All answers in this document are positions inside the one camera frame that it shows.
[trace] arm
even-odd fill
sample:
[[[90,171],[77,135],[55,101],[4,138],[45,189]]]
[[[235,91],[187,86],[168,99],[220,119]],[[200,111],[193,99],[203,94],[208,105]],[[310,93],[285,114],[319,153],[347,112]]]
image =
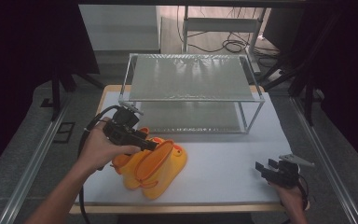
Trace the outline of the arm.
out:
[[[293,224],[307,224],[307,218],[303,210],[302,195],[298,187],[285,189],[268,182],[277,191],[287,215]]]
[[[26,223],[64,223],[78,192],[90,175],[116,155],[132,154],[140,150],[134,146],[113,145],[103,133],[104,125],[105,122],[100,122],[91,130],[77,162]]]

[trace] person's hand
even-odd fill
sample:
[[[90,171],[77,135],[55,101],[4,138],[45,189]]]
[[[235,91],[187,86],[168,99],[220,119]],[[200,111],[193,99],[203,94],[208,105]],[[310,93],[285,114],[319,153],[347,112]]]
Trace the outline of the person's hand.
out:
[[[307,224],[307,218],[303,210],[302,194],[300,189],[295,186],[292,189],[282,188],[274,183],[268,182],[278,193],[281,198],[287,215],[293,224]]]
[[[76,165],[82,167],[89,174],[94,173],[98,168],[105,166],[119,154],[133,154],[140,151],[135,146],[116,146],[112,144],[103,133],[103,127],[110,118],[103,118],[90,131],[83,150]]]
[[[303,208],[302,203],[302,194],[300,189],[295,186],[292,189],[286,189],[283,187],[280,187],[274,183],[268,182],[269,185],[271,185],[278,193],[278,196],[280,197],[283,206],[286,209],[301,209]]]

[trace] floor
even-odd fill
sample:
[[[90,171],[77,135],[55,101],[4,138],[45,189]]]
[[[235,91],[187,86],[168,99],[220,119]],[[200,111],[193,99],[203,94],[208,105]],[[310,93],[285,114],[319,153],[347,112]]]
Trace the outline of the floor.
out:
[[[177,9],[177,7],[161,8],[161,16],[163,18],[161,53],[180,53],[182,44],[177,27],[182,27],[182,24],[181,20],[177,23],[176,17],[178,15],[178,18],[183,18],[183,8],[179,8],[179,14],[176,14]],[[244,9],[241,10],[241,13],[244,13],[246,18],[252,18],[254,13],[255,17],[258,15],[259,10],[247,8],[246,13],[244,13]],[[192,7],[189,10],[189,16],[235,17],[239,12],[238,9],[235,12],[231,11],[231,8],[216,10],[215,8]],[[228,34],[216,33],[197,35],[191,37],[189,43],[207,50],[218,49],[221,48],[221,43],[227,36]],[[275,49],[267,40],[259,39],[256,45],[265,49]],[[202,50],[190,47],[189,52],[202,53]],[[112,54],[111,52],[95,53],[100,65],[101,75],[95,75],[94,77],[103,83],[121,84],[126,68],[125,60],[122,63],[108,63],[106,60],[101,60],[101,58],[122,58],[122,55],[117,56],[117,54]],[[215,54],[226,53],[230,52],[226,49],[215,52]],[[265,50],[262,53],[274,54],[276,51]],[[263,61],[265,66],[260,66],[263,75],[269,69],[268,66],[274,63],[274,58],[273,56],[267,57],[265,55],[260,57],[267,58]],[[13,218],[14,223],[22,223],[32,213],[34,208],[44,200],[76,160],[80,135],[83,127],[89,122],[88,118],[92,118],[95,114],[102,90],[95,88],[81,78],[76,76],[74,78],[78,86],[76,91],[73,93],[62,92],[62,96],[65,99],[70,99],[62,122],[75,122],[74,134],[67,144],[51,144],[32,186],[30,186],[29,191],[25,192],[26,197],[23,203],[20,203],[20,206],[17,207],[16,216]],[[304,125],[301,116],[299,116],[296,110],[296,106],[301,106],[302,104],[301,97],[295,99],[296,102],[294,102],[286,93],[289,85],[290,80],[268,93],[293,152],[297,156],[307,158],[307,160],[314,161],[317,164],[316,168],[305,167],[302,169],[302,175],[306,177],[310,186],[311,206],[310,210],[307,211],[309,222],[353,223],[347,217],[346,202],[353,201],[358,210],[358,155],[339,130],[326,117],[320,108],[320,103],[315,102],[312,108],[314,126],[311,128],[311,131],[317,133],[318,139],[316,139],[316,142],[321,143],[329,162],[334,165],[333,169],[326,169],[325,162],[318,152],[321,146],[314,145],[315,141],[312,141],[311,136],[308,135],[307,129],[309,127]],[[18,185],[22,173],[26,170],[26,166],[32,158],[34,149],[38,146],[41,136],[50,124],[51,108],[40,107],[41,102],[45,98],[50,98],[50,95],[50,83],[41,85],[34,91],[34,103],[27,117],[0,158],[0,216],[7,206],[7,202],[9,202],[13,190]],[[61,138],[59,134],[55,135],[56,140]],[[338,183],[338,188],[332,185],[337,179],[331,178],[331,172],[337,174],[338,180],[342,182]],[[346,194],[342,195],[342,192],[347,192],[350,198],[342,200],[346,196]],[[282,212],[252,213],[251,216],[254,223],[276,224],[282,223],[287,219],[286,215]],[[115,215],[90,215],[89,217],[91,223],[117,223],[117,216]],[[67,223],[82,222],[81,216],[74,215],[69,216],[67,221]]]

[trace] metal rail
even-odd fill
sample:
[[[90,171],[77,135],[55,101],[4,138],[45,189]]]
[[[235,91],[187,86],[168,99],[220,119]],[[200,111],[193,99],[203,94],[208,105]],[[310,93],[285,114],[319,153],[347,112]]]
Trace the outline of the metal rail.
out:
[[[319,139],[318,134],[316,133],[314,128],[309,126],[309,124],[307,123],[307,120],[303,115],[304,110],[302,108],[301,103],[297,98],[293,97],[290,98],[290,101],[296,109],[298,118],[300,119],[305,132],[307,133],[308,137],[310,138],[310,141],[312,142],[312,146],[315,149],[315,153],[321,161],[321,165],[324,168],[327,178],[329,179],[330,184],[338,197],[338,200],[341,202],[341,206],[344,209],[348,220],[352,224],[358,224],[358,209],[356,207],[356,204],[351,198],[349,191],[341,181],[341,178],[339,177],[336,169],[334,168],[333,163],[330,161],[330,158],[328,157],[326,150],[324,149],[324,146]]]
[[[57,118],[52,121],[42,139],[40,140],[32,158],[30,159],[24,173],[22,174],[19,183],[14,189],[7,202],[7,205],[0,216],[0,223],[13,223],[19,213],[22,203],[31,188],[34,178],[42,165],[43,160],[48,152],[48,149],[53,141],[54,135],[60,127],[62,119],[67,111],[68,105],[71,101],[72,95],[68,94],[62,102],[62,109]]]

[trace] yellow boot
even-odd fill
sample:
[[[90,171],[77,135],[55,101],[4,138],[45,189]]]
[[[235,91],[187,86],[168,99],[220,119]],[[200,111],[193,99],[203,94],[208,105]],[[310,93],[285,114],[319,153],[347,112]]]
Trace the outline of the yellow boot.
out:
[[[147,128],[142,128],[139,131],[149,133]],[[135,179],[134,171],[139,162],[149,153],[151,153],[150,150],[144,150],[130,156],[121,154],[112,159],[112,167],[119,175],[123,176],[123,183],[127,189],[137,189],[140,186],[139,181]]]
[[[172,140],[163,141],[144,157],[135,169],[135,178],[141,183],[144,196],[157,199],[187,162],[186,151]]]

